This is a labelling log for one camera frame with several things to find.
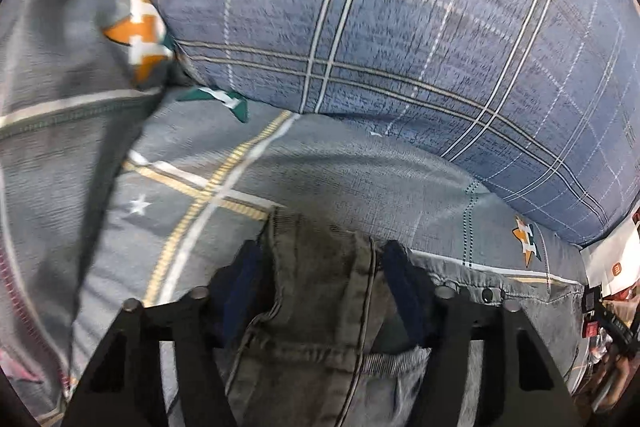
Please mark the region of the white paper bag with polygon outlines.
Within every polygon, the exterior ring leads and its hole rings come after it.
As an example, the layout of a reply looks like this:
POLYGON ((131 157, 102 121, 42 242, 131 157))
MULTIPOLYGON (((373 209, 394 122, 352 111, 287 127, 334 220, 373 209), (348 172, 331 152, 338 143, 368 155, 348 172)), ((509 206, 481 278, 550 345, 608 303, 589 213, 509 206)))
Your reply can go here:
POLYGON ((580 253, 589 286, 600 286, 603 297, 624 291, 639 280, 639 231, 631 218, 580 253))

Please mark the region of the grey star-patterned bed sheet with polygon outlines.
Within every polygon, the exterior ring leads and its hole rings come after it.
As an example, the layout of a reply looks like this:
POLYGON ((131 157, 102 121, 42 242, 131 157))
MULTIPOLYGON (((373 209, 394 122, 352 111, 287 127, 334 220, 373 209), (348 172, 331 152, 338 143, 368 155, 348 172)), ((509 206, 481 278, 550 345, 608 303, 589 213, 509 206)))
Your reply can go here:
MULTIPOLYGON (((266 104, 250 104, 241 122, 181 90, 144 124, 116 178, 80 290, 80 379, 126 300, 166 305, 207 285, 277 208, 476 271, 586 279, 574 246, 446 160, 266 104)), ((160 364, 165 426, 187 426, 172 343, 160 345, 160 364)))

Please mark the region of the blue plaid quilt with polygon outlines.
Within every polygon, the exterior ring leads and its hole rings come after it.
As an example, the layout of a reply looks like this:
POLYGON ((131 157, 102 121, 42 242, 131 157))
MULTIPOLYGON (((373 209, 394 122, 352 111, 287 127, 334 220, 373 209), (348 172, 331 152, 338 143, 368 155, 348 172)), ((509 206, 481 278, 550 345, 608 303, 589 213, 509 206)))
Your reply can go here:
POLYGON ((567 242, 639 197, 636 0, 153 0, 201 83, 472 173, 567 242))

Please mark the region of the grey denim pants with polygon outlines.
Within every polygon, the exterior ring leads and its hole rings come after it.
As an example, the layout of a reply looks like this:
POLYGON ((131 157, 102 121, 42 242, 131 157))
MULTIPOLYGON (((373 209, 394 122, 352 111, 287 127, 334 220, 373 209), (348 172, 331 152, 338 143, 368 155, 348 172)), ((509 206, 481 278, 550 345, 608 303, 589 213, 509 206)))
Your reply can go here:
MULTIPOLYGON (((381 267, 393 239, 273 209, 256 239, 266 279, 226 378, 242 426, 411 426, 430 350, 409 340, 381 267)), ((404 246, 436 285, 523 306, 565 383, 579 346, 582 285, 476 271, 404 246)))

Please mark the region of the grey star-patterned pillow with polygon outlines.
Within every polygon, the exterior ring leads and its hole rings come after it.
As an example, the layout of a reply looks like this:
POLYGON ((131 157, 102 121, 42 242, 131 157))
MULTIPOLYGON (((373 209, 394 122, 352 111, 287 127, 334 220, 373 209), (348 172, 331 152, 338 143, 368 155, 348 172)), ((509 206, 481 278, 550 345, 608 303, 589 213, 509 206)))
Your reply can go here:
POLYGON ((36 418, 70 394, 77 291, 174 60, 151 0, 2 0, 1 366, 36 418))

